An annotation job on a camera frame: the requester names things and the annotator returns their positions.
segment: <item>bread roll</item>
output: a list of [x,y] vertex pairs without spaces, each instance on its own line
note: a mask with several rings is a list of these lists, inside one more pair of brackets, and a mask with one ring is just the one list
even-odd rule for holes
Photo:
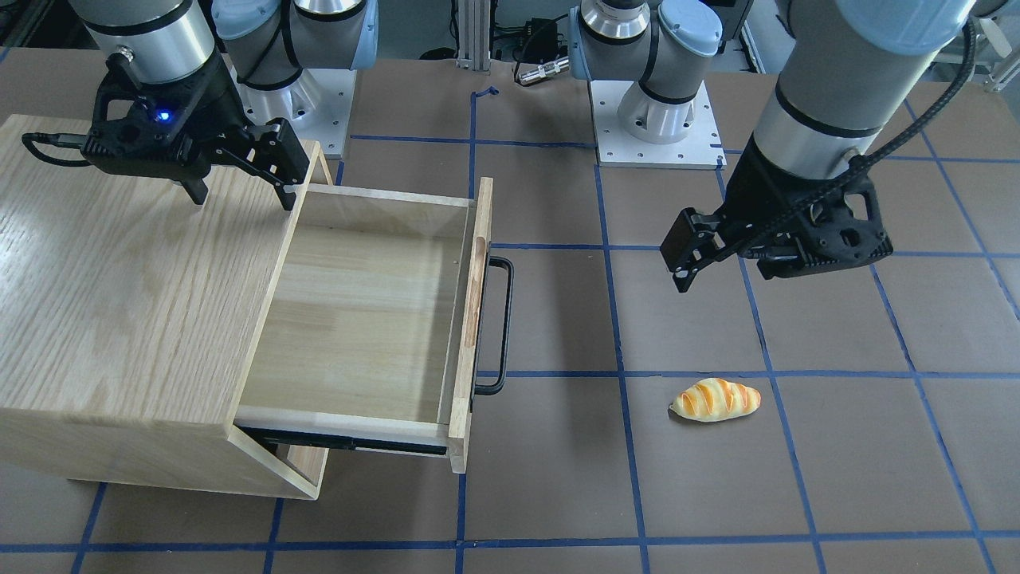
[[669,409],[692,421],[714,423],[754,413],[762,404],[757,390],[725,379],[702,379],[681,393]]

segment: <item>bread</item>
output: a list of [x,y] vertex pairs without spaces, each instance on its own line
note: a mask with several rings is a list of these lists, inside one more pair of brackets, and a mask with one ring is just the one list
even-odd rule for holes
[[670,411],[684,419],[714,423],[754,413],[762,404],[757,390],[725,379],[702,379],[681,393]]

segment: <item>open drawer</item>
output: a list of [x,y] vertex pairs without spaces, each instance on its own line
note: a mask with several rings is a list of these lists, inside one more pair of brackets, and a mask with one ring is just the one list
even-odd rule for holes
[[464,472],[491,219],[490,178],[475,201],[310,185],[235,425]]

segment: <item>wooden box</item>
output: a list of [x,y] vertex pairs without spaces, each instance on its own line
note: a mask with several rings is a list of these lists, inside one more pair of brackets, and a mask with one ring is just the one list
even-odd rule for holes
[[294,211],[226,167],[199,207],[19,141],[87,128],[0,127],[0,458],[297,499],[318,495],[326,449],[269,445],[290,435],[464,472],[490,179],[477,200],[335,187],[309,143]]

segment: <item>toy bread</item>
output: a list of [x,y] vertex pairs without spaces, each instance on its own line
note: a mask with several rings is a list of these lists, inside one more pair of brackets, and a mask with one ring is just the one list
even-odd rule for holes
[[702,379],[681,393],[670,411],[684,419],[714,423],[754,413],[762,404],[757,390],[724,379]]

